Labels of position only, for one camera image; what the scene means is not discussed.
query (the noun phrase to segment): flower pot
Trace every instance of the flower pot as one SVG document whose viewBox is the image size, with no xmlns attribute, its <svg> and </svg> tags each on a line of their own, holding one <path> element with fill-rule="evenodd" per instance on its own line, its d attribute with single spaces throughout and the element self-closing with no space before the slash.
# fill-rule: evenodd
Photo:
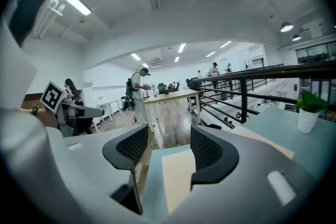
<svg viewBox="0 0 336 224">
<path fill-rule="evenodd" d="M 306 134 L 310 133 L 311 130 L 314 128 L 318 117 L 319 117 L 319 112 L 310 113 L 303 109 L 300 109 L 298 129 L 302 133 L 306 133 Z"/>
</svg>

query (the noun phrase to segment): railing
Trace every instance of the railing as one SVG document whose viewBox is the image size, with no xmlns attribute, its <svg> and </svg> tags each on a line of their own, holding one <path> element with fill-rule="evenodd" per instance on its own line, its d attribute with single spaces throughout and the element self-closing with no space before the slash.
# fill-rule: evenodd
<svg viewBox="0 0 336 224">
<path fill-rule="evenodd" d="M 255 88 L 255 79 L 261 79 L 265 81 L 265 83 L 259 85 L 263 86 L 275 79 L 278 78 L 336 78 L 336 61 L 328 61 L 328 62 L 315 62 L 315 63 L 305 63 L 301 65 L 295 65 L 295 66 L 283 66 L 283 65 L 276 65 L 276 66 L 269 66 L 264 68 L 255 68 L 255 69 L 249 69 L 244 71 L 238 71 L 233 73 L 227 73 L 219 76 L 214 77 L 207 77 L 207 78 L 201 78 L 201 79 L 194 79 L 193 83 L 198 82 L 206 82 L 206 81 L 216 81 L 216 83 L 208 84 L 214 85 L 218 83 L 222 83 L 223 81 L 229 81 L 229 85 L 220 87 L 218 89 L 207 89 L 206 86 L 198 86 L 198 89 L 200 91 L 200 98 L 201 99 L 211 99 L 212 101 L 204 102 L 200 100 L 200 103 L 209 106 L 210 108 L 220 112 L 223 115 L 226 115 L 227 117 L 230 117 L 234 119 L 235 121 L 239 122 L 240 124 L 243 124 L 246 122 L 247 119 L 247 112 L 257 115 L 259 112 L 248 109 L 247 108 L 247 97 L 253 97 L 253 98 L 260 98 L 264 100 L 271 100 L 271 101 L 278 101 L 278 102 L 285 102 L 290 104 L 296 104 L 297 100 L 292 98 L 285 98 L 285 97 L 278 97 L 278 96 L 271 96 L 271 95 L 261 95 L 261 94 L 254 94 L 250 93 L 247 90 L 247 86 L 251 86 L 250 90 L 254 91 Z M 239 80 L 239 83 L 232 84 L 232 81 Z M 236 90 L 240 91 L 234 91 L 233 86 L 240 85 Z M 230 87 L 230 90 L 223 90 L 223 88 Z M 214 95 L 205 96 L 203 95 L 204 92 L 219 92 Z M 241 106 L 233 105 L 231 103 L 225 102 L 223 100 L 215 99 L 213 96 L 219 95 L 221 93 L 228 93 L 230 94 L 231 99 L 234 95 L 240 95 L 241 96 Z M 227 112 L 214 107 L 213 105 L 210 105 L 209 103 L 212 102 L 219 102 L 231 107 L 234 107 L 236 109 L 240 109 L 242 111 L 242 117 L 241 119 L 237 119 L 236 117 L 228 114 Z M 231 129 L 234 128 L 234 126 L 227 121 L 224 121 L 221 119 L 218 115 L 212 113 L 208 109 L 202 107 L 206 112 L 208 112 L 210 115 L 230 127 Z"/>
</svg>

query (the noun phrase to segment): wooden floor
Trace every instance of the wooden floor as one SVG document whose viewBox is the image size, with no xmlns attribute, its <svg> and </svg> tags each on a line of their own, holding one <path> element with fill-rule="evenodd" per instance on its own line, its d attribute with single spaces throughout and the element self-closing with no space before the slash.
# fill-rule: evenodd
<svg viewBox="0 0 336 224">
<path fill-rule="evenodd" d="M 142 199 L 146 183 L 149 161 L 152 151 L 159 148 L 169 148 L 190 144 L 191 124 L 197 124 L 197 115 L 188 111 L 187 99 L 179 99 L 166 103 L 155 104 L 157 120 L 155 120 L 154 133 L 148 133 L 148 147 L 140 162 L 135 168 L 135 178 L 139 196 Z M 155 119 L 153 105 L 149 107 L 152 120 Z M 120 115 L 118 112 L 112 117 L 107 117 L 98 125 L 99 132 L 105 132 L 122 127 L 132 126 L 135 123 L 135 114 L 126 110 Z"/>
</svg>

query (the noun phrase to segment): potted plant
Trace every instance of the potted plant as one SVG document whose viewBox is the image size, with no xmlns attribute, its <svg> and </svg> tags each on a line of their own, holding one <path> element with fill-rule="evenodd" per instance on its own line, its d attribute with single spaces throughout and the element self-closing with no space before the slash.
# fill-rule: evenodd
<svg viewBox="0 0 336 224">
<path fill-rule="evenodd" d="M 296 107 L 300 109 L 298 129 L 302 133 L 310 133 L 316 124 L 317 118 L 321 111 L 327 110 L 328 103 L 318 98 L 314 93 L 303 91 L 302 100 L 299 100 Z"/>
</svg>

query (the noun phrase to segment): railing post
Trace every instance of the railing post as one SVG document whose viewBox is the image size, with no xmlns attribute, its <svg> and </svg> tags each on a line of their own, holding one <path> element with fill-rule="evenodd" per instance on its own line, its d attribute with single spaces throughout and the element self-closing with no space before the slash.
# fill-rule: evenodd
<svg viewBox="0 0 336 224">
<path fill-rule="evenodd" d="M 242 124 L 246 122 L 247 116 L 247 87 L 246 87 L 246 80 L 240 80 L 240 90 L 241 90 L 241 107 L 242 107 L 242 117 L 241 122 Z"/>
<path fill-rule="evenodd" d="M 232 80 L 229 81 L 230 91 L 233 91 Z"/>
</svg>

